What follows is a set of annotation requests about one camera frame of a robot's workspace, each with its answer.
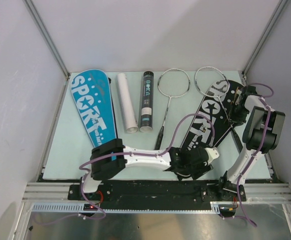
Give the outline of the black racket cover gold script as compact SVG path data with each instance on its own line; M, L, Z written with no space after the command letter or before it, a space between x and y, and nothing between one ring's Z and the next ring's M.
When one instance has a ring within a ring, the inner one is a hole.
M226 116L226 123L229 126L230 130L231 130L231 134L232 134L232 138L236 144L237 150L241 151L243 149L243 144L240 140L240 137L238 135L238 133L235 130L235 127L237 125L242 125L242 122L239 122L238 120L234 120L234 117L232 116L232 114L234 113L234 108L236 105L237 100L239 99L240 96L240 89L237 87L234 92L232 93L233 96L232 98L230 98L230 107L229 110L224 106L223 101L222 101L222 97L226 97L227 93L231 93L231 84L230 82L226 79L226 80L218 80L215 83L215 88L217 89L218 93L215 94L215 97L217 98L217 100L219 101L219 103L221 104L221 108L223 109L225 116Z

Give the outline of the black racket cover front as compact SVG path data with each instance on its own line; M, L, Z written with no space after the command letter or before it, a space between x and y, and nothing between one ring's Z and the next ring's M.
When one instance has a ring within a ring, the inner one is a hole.
M231 85L228 80L217 80L202 88L203 100L193 117L181 148L191 150L198 146L214 147L228 130L230 118Z

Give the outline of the white racket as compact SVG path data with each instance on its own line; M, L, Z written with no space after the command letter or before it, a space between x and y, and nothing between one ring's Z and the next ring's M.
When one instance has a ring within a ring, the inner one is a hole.
M161 148L161 144L164 138L166 120L172 99L181 98L186 95L190 90L190 86L190 76L182 69L170 68L160 75L157 81L157 88L163 96L168 98L168 102L163 116L162 126L158 132L155 142L155 150L159 150Z
M228 93L231 86L225 74L216 67L204 66L195 72L194 84L202 95L214 98L220 103L226 116L226 123L230 127L236 148L238 152L240 152L243 149L242 142L233 126L233 123L230 121L230 115L222 102L222 98Z

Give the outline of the black shuttlecock tube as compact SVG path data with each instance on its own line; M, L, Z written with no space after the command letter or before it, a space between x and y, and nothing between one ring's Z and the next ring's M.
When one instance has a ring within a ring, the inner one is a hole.
M139 130L149 133L153 130L154 73L145 71L142 77Z

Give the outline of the white shuttlecock tube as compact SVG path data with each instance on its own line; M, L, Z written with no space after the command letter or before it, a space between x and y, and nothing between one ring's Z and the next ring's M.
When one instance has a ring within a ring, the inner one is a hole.
M124 119L125 131L128 134L134 134L138 131L139 128L129 92L128 79L125 73L119 73L117 75L117 84L122 108L122 115Z

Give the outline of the blue racket cover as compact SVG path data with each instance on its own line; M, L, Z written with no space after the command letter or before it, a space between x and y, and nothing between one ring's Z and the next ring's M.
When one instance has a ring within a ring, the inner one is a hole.
M94 148L117 138L110 80L100 69L77 74L70 92Z

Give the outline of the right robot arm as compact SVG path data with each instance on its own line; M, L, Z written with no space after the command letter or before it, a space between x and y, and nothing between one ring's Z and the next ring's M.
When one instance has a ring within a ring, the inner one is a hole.
M243 147L233 166L220 177L217 196L227 201L239 193L239 186L245 184L247 174L256 161L274 150L281 137L285 113L273 109L266 103L266 98L256 91L258 83L252 83L236 91L236 96L229 111L229 120L235 124L245 123L242 135Z

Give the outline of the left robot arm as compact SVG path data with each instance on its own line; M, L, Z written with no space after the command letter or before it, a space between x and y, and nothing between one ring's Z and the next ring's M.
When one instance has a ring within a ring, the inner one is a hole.
M115 138L91 150L90 161L79 167L87 173L81 179L79 194L92 199L102 181L110 180L127 168L145 167L172 172L179 179L196 180L211 170L211 163L220 156L215 147L193 149L168 147L165 150L136 149Z

